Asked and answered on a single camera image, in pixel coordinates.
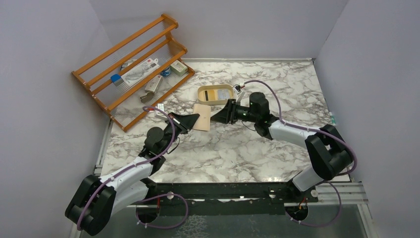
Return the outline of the beige leather card holder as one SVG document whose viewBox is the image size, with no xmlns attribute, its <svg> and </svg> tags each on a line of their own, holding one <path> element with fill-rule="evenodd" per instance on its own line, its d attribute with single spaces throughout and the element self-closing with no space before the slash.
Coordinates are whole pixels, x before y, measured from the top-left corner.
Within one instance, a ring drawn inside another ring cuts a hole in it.
<svg viewBox="0 0 420 238">
<path fill-rule="evenodd" d="M 203 104 L 195 104 L 193 114 L 199 114 L 199 118 L 195 122 L 193 129 L 200 131 L 210 130 L 211 106 Z"/>
</svg>

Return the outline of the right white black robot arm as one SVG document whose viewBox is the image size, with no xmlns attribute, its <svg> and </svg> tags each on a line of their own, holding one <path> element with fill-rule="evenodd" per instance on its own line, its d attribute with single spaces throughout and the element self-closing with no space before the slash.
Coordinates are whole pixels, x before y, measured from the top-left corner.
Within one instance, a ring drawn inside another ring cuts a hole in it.
<svg viewBox="0 0 420 238">
<path fill-rule="evenodd" d="M 234 124 L 238 120 L 252 122 L 261 137 L 306 148 L 311 164 L 289 181 L 293 192 L 304 192 L 322 181 L 333 179 L 355 160 L 334 126 L 307 128 L 283 123 L 270 112 L 269 102 L 261 92 L 250 95 L 248 107 L 229 99 L 210 120 L 223 124 Z"/>
</svg>

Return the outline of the orange wooden shelf rack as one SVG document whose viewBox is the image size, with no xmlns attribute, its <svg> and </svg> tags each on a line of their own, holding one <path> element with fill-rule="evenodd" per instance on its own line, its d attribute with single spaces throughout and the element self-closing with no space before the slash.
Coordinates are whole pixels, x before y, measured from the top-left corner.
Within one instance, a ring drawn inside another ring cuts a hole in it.
<svg viewBox="0 0 420 238">
<path fill-rule="evenodd" d="M 155 106 L 194 74 L 187 66 L 177 73 L 187 48 L 173 36 L 178 22 L 161 14 L 140 30 L 72 71 L 96 104 L 116 126 L 128 132 L 145 117 L 143 106 Z"/>
</svg>

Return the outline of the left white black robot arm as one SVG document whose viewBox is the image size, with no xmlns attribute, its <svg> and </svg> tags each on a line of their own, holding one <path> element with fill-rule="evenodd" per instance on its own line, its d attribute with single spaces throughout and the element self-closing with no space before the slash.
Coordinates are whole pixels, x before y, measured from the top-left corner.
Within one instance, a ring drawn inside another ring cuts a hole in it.
<svg viewBox="0 0 420 238">
<path fill-rule="evenodd" d="M 180 134 L 187 134 L 193 128 L 199 117 L 199 114 L 166 114 L 167 126 L 148 130 L 143 149 L 133 162 L 108 175 L 89 175 L 82 180 L 65 210 L 65 217 L 78 230 L 97 235 L 112 215 L 146 198 L 149 188 L 143 180 L 162 167 L 164 154 Z"/>
</svg>

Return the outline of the beige oval tray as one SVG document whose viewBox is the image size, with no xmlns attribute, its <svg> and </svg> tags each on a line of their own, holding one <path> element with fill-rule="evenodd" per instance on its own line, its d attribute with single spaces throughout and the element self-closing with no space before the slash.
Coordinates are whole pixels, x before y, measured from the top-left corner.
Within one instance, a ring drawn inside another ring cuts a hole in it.
<svg viewBox="0 0 420 238">
<path fill-rule="evenodd" d="M 227 100 L 234 99 L 235 96 L 231 85 L 215 84 L 199 87 L 197 98 L 203 105 L 225 105 Z"/>
</svg>

